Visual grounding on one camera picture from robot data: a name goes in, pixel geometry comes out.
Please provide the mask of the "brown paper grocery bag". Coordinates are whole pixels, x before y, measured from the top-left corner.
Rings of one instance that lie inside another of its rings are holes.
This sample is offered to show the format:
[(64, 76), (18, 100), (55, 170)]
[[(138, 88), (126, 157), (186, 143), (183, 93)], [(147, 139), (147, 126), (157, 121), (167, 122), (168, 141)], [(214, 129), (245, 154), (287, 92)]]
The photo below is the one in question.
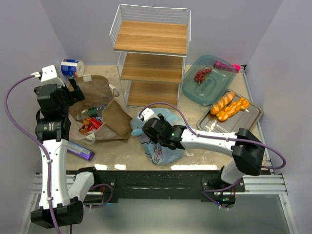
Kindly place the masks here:
[[(108, 79), (100, 75), (85, 75), (76, 78), (76, 81), (85, 96), (85, 100), (69, 108), (70, 139), (87, 140), (89, 142), (129, 139), (132, 131), (130, 126), (131, 117), (116, 101), (119, 93), (115, 88), (110, 87)], [(90, 134), (81, 134), (79, 129), (82, 126), (82, 120), (76, 120), (77, 114), (98, 105), (107, 105), (102, 112), (102, 117), (95, 117), (102, 121), (103, 125)]]

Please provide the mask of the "light blue plastic bag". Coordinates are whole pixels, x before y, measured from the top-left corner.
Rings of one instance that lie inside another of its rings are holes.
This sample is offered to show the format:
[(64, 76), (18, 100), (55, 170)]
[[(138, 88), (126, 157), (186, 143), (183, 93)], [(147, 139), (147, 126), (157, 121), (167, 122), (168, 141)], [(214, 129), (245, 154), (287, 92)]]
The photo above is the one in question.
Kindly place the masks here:
[[(156, 115), (162, 114), (172, 126), (173, 125), (185, 126), (185, 122), (183, 121), (183, 119), (167, 108), (150, 108), (150, 109), (153, 110), (153, 112)], [(161, 146), (159, 143), (153, 143), (150, 140), (150, 138), (142, 131), (143, 125), (144, 125), (143, 121), (138, 118), (137, 114), (130, 121), (130, 126), (132, 128), (131, 135), (139, 137), (140, 143), (143, 146), (143, 150), (146, 156), (150, 159), (150, 161), (153, 164), (167, 165), (183, 157), (184, 150), (182, 149), (171, 150), (169, 148)]]

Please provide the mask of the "green label water bottle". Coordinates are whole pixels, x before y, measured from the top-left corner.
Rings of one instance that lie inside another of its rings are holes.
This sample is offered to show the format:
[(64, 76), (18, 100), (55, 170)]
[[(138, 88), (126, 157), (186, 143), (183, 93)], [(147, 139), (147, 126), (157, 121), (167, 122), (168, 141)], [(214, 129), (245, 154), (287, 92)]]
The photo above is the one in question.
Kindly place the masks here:
[(91, 107), (89, 109), (85, 109), (81, 111), (76, 116), (76, 120), (83, 120), (85, 118), (92, 118), (92, 117), (102, 117), (103, 110), (107, 107), (107, 105), (98, 105)]

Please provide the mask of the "red candy bag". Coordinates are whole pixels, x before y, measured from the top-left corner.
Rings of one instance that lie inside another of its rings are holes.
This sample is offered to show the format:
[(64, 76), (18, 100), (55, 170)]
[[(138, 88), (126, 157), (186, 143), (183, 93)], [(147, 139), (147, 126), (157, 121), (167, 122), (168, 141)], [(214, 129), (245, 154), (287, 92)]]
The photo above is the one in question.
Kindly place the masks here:
[(90, 134), (91, 132), (94, 132), (95, 130), (100, 128), (102, 125), (103, 122), (95, 117), (84, 118), (82, 120), (82, 126), (79, 129), (79, 132), (81, 134)]

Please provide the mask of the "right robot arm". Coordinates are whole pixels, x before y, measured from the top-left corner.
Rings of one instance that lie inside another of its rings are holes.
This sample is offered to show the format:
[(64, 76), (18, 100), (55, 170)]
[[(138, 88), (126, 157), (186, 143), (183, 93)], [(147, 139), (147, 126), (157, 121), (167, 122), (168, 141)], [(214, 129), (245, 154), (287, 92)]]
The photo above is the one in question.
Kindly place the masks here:
[(233, 184), (244, 175), (261, 174), (264, 147), (247, 129), (237, 133), (196, 131), (183, 125), (171, 125), (166, 119), (151, 118), (142, 127), (154, 142), (171, 150), (201, 149), (231, 156), (233, 161), (224, 166), (220, 180)]

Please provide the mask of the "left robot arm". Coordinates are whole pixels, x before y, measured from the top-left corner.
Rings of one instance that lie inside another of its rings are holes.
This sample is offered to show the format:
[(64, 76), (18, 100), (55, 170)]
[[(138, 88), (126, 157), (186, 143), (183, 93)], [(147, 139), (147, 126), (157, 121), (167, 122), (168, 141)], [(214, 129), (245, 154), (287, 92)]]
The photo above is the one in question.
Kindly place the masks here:
[(36, 142), (42, 159), (42, 189), (37, 210), (31, 212), (32, 223), (46, 229), (80, 224), (83, 202), (96, 181), (96, 169), (79, 169), (71, 187), (67, 186), (66, 155), (71, 122), (69, 108), (85, 99), (76, 80), (72, 89), (50, 81), (34, 88), (40, 109), (36, 113)]

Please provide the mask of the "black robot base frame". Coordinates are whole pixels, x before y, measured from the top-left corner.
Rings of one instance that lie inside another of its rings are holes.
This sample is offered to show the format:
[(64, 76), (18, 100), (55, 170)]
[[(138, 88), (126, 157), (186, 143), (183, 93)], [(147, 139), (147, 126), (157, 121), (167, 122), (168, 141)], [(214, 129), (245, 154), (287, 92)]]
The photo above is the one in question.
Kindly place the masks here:
[(205, 194), (225, 189), (243, 192), (243, 179), (234, 184), (221, 180), (221, 171), (98, 171), (95, 184), (109, 187), (90, 191), (85, 202), (95, 204), (101, 198), (110, 203), (120, 199), (193, 199), (207, 201)]

